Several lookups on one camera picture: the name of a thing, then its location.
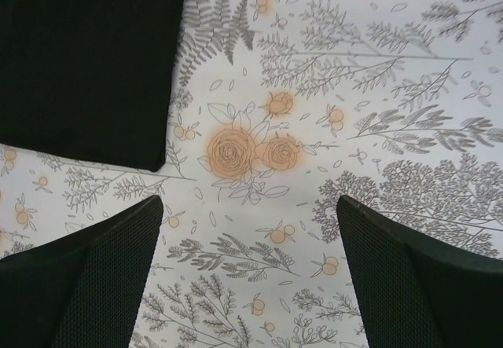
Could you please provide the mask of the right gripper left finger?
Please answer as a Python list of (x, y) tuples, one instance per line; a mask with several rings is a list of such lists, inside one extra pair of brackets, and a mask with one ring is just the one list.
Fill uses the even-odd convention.
[(3, 347), (127, 347), (163, 218), (159, 196), (1, 260)]

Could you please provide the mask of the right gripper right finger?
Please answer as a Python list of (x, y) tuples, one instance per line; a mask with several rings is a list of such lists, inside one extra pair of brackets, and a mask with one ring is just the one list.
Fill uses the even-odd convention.
[(336, 214), (371, 347), (500, 347), (502, 262), (341, 196)]

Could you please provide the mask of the black t-shirt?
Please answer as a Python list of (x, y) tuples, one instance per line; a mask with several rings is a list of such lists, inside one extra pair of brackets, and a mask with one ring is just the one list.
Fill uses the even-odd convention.
[(184, 0), (1, 0), (1, 141), (158, 171)]

